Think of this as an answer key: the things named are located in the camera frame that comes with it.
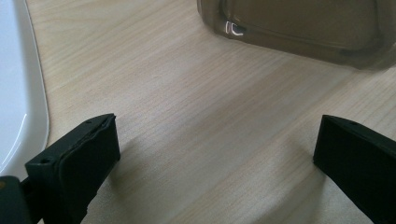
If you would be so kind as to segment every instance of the white curved edge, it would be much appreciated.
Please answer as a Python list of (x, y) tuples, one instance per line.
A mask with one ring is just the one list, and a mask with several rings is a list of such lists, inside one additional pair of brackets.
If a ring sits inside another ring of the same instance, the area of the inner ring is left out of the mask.
[(0, 0), (0, 175), (23, 180), (24, 164), (50, 130), (35, 35), (24, 0)]

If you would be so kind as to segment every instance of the wood grain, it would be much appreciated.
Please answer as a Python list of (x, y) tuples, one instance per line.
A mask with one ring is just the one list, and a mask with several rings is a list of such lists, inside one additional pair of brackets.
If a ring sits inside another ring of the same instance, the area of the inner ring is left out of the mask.
[(312, 164), (321, 115), (396, 139), (396, 69), (213, 35), (195, 0), (27, 0), (49, 143), (117, 118), (121, 161), (83, 223), (370, 223)]

